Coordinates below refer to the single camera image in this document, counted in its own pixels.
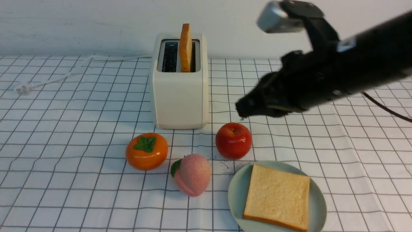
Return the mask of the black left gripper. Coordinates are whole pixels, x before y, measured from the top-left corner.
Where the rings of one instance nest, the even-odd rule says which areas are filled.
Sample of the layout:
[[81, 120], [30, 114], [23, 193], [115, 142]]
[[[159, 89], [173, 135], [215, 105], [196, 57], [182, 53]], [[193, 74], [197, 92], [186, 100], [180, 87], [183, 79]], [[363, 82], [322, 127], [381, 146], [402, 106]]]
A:
[[325, 67], [324, 61], [292, 52], [282, 57], [282, 62], [279, 71], [261, 78], [257, 91], [249, 92], [235, 103], [241, 118], [279, 118], [349, 95], [344, 78]]

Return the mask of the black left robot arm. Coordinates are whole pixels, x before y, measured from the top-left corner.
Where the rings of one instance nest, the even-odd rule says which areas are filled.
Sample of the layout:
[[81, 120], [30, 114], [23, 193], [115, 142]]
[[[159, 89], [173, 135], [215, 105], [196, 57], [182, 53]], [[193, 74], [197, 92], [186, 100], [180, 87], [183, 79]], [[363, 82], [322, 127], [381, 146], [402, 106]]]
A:
[[312, 51], [291, 51], [236, 102], [241, 118], [283, 117], [411, 75], [411, 12], [340, 40], [323, 12], [296, 0], [270, 1], [257, 26], [266, 33], [306, 30]]

